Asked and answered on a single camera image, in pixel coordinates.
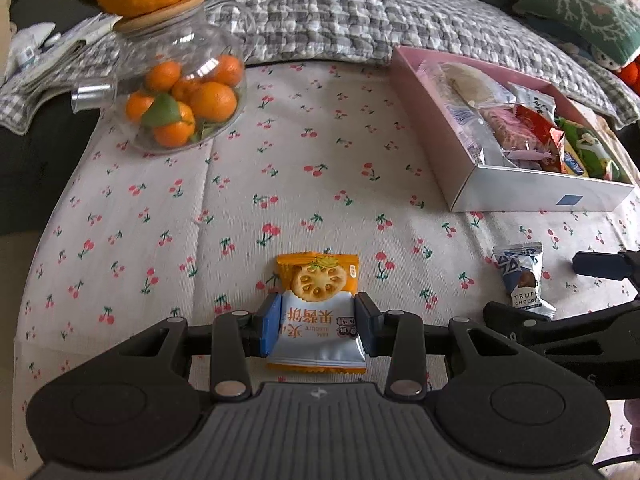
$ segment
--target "red snack package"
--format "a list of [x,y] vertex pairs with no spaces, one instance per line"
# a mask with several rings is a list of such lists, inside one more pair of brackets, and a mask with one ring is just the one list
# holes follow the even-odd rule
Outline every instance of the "red snack package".
[[540,161],[540,166],[545,171],[562,173],[562,158],[564,157],[564,132],[556,128],[542,115],[535,113],[522,105],[516,106],[516,117],[519,118],[532,131],[542,143],[546,152],[551,154]]

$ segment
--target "blue label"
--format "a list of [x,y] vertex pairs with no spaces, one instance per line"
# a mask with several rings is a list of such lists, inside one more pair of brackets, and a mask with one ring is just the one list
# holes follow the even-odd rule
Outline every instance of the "blue label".
[[576,205],[582,200],[582,195],[565,195],[556,205]]

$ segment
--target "pastry package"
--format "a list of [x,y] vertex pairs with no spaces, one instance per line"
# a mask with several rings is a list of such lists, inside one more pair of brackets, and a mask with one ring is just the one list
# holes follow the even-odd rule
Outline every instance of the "pastry package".
[[543,94],[526,88],[524,86],[516,85],[515,83],[507,83],[507,86],[513,95],[516,96],[517,101],[526,106],[529,110],[533,110],[535,113],[543,116],[547,121],[554,124],[554,117],[556,114],[556,100],[550,95]]
[[417,70],[418,78],[426,76],[435,86],[438,95],[458,125],[456,135],[474,163],[486,166],[514,165],[502,154],[494,133],[477,110],[468,106],[449,83],[440,64],[422,62]]
[[513,106],[516,96],[487,74],[464,63],[447,62],[440,65],[447,80],[465,103],[473,108]]
[[358,291],[356,254],[281,254],[276,262],[284,293],[280,334],[268,365],[363,374],[365,353],[353,309]]
[[589,176],[620,182],[620,168],[612,160],[593,130],[562,117],[556,119],[556,124],[564,131],[567,140],[589,172]]
[[584,164],[580,160],[580,157],[578,157],[578,154],[575,153],[574,147],[567,140],[566,136],[564,137],[562,172],[575,176],[589,176],[589,173],[587,173],[587,169],[584,167]]
[[539,113],[523,105],[517,105],[515,115],[536,136],[549,156],[540,161],[544,171],[562,172],[564,156],[564,132],[556,128],[556,124],[546,120]]
[[531,129],[510,110],[487,108],[482,110],[481,114],[494,130],[494,136],[509,160],[540,162],[550,157],[550,153],[545,150]]
[[556,308],[540,298],[542,242],[494,247],[494,257],[511,296],[511,306],[553,319]]

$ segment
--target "jam biscuit packet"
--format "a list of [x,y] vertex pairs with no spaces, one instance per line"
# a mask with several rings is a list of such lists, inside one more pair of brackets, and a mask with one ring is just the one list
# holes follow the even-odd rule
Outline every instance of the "jam biscuit packet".
[[540,161],[544,171],[561,173],[561,161],[564,157],[564,132],[556,128],[556,124],[549,122],[542,115],[530,110],[526,106],[517,105],[516,117],[538,138],[544,150],[550,156]]
[[365,354],[353,311],[358,257],[308,252],[281,254],[276,262],[284,293],[280,335],[268,365],[363,374]]
[[590,176],[620,182],[620,168],[592,130],[562,117],[556,119],[556,124],[564,130],[567,140]]
[[494,247],[494,256],[511,295],[511,306],[553,319],[556,308],[540,298],[542,242]]
[[480,113],[494,130],[494,137],[500,144],[504,156],[517,161],[518,166],[524,160],[540,161],[550,156],[530,128],[510,110],[486,108]]
[[529,110],[542,115],[550,123],[554,123],[556,113],[556,100],[550,95],[531,90],[516,83],[507,83],[509,90],[516,96],[518,102],[522,103]]

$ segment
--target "gray checkered blanket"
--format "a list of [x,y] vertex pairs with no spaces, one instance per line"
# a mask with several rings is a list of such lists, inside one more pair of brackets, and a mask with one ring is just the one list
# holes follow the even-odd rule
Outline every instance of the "gray checkered blanket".
[[[567,97],[613,118],[617,128],[640,119],[640,101],[593,63],[573,60],[501,10],[477,0],[235,0],[257,23],[249,64],[331,59],[386,64],[402,44],[473,57],[537,76]],[[237,13],[223,7],[209,20],[244,35]],[[44,98],[76,80],[109,74],[117,60],[113,34],[60,67],[39,92],[0,91],[0,124],[23,134]]]

